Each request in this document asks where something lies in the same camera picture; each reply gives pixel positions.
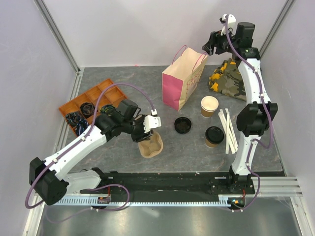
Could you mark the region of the brown pulp cup carrier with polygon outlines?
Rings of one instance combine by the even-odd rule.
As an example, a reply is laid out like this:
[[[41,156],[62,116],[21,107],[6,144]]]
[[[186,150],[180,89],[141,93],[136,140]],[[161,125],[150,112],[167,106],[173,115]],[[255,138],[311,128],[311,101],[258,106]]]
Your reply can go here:
[[[160,154],[163,150],[163,141],[160,134],[156,131],[148,140],[143,140],[138,143],[139,151],[142,157],[152,158]]]

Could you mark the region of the pink and cream paper bag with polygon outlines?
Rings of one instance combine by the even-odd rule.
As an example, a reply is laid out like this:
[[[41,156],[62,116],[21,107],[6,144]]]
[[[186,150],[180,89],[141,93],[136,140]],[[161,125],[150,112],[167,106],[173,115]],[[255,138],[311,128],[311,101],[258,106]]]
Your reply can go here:
[[[182,46],[162,72],[163,103],[180,111],[196,89],[208,55]]]

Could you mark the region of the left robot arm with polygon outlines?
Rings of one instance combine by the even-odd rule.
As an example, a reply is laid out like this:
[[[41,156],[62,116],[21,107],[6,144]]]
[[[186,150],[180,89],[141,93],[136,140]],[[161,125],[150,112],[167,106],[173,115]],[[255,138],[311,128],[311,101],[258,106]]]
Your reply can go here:
[[[131,100],[123,100],[118,107],[105,105],[94,124],[74,141],[50,157],[30,162],[29,182],[35,192],[47,205],[53,205],[65,194],[84,189],[104,193],[108,181],[101,177],[98,169],[85,174],[70,173],[70,170],[89,153],[109,142],[121,133],[131,135],[133,142],[149,140],[153,129],[161,126],[156,110],[150,115],[135,115],[138,105]]]

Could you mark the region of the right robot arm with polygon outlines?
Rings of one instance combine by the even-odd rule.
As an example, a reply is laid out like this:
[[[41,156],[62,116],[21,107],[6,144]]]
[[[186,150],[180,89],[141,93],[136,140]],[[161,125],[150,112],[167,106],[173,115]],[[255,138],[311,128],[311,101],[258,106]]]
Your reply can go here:
[[[240,140],[235,160],[226,178],[219,180],[218,186],[233,194],[243,189],[253,194],[252,160],[264,132],[273,131],[272,121],[278,106],[271,102],[265,90],[259,50],[252,46],[255,25],[249,22],[236,23],[231,14],[223,15],[220,21],[223,28],[211,32],[209,41],[202,49],[210,56],[225,52],[232,54],[243,79],[247,104],[236,120]]]

